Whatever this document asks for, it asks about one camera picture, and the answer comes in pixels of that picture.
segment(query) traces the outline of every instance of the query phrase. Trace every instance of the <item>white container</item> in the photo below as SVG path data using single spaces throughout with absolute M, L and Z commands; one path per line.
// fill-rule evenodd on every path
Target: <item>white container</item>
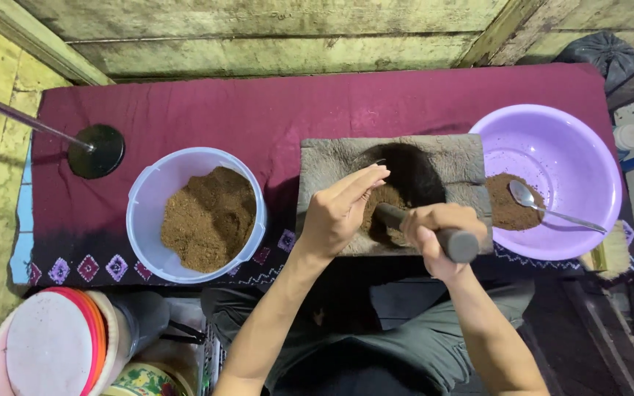
M 183 267 L 180 257 L 163 246 L 161 225 L 168 198 L 183 188 L 190 177 L 206 176 L 217 166 L 229 168 L 251 182 L 256 197 L 256 221 L 241 252 L 224 267 L 205 274 Z M 218 278 L 251 259 L 266 232 L 267 220 L 266 203 L 251 170 L 239 158 L 210 147 L 185 148 L 145 168 L 131 186 L 129 204 L 126 207 L 126 232 L 136 257 L 160 278 L 185 284 Z
M 634 149 L 634 125 L 621 125 L 613 128 L 613 139 L 616 141 L 618 159 L 628 156 Z

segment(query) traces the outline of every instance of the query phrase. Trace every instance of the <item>metal rod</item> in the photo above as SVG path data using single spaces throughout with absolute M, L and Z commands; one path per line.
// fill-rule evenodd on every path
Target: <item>metal rod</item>
M 30 115 L 24 114 L 20 112 L 19 110 L 16 110 L 13 107 L 7 106 L 6 104 L 1 102 L 0 102 L 0 114 L 6 117 L 12 118 L 18 122 L 21 122 L 22 124 L 26 124 L 36 131 L 52 133 L 53 135 L 56 135 L 59 138 L 68 140 L 70 143 L 78 144 L 86 148 L 88 151 L 94 150 L 93 145 L 81 142 L 80 140 L 77 140 L 74 137 L 67 136 L 66 134 L 58 130 L 54 130 L 53 128 L 50 128 L 48 125 L 45 125 L 44 123 L 31 117 Z

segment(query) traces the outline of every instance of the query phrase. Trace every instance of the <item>plastic bottle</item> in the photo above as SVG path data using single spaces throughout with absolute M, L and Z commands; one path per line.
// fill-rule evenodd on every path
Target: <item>plastic bottle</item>
M 620 161 L 634 149 L 634 125 L 613 127 L 613 138 L 616 140 L 616 151 Z

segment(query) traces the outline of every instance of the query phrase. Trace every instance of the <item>black garbage bag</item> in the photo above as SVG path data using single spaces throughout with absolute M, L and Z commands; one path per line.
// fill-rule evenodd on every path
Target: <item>black garbage bag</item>
M 634 73 L 634 48 L 602 30 L 572 41 L 553 62 L 591 63 L 606 78 L 604 89 L 608 93 Z

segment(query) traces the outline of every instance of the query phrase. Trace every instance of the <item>hand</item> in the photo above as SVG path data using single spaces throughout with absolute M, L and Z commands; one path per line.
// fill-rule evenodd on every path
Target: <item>hand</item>
M 374 164 L 316 192 L 300 235 L 302 248 L 331 261 L 354 237 L 372 189 L 385 184 L 388 175 L 385 166 Z
M 469 263 L 452 263 L 442 253 L 434 231 L 458 228 L 474 234 L 481 242 L 488 234 L 486 225 L 476 217 L 476 211 L 457 203 L 435 203 L 412 209 L 400 224 L 405 239 L 422 253 L 425 268 L 433 278 L 447 283 Z

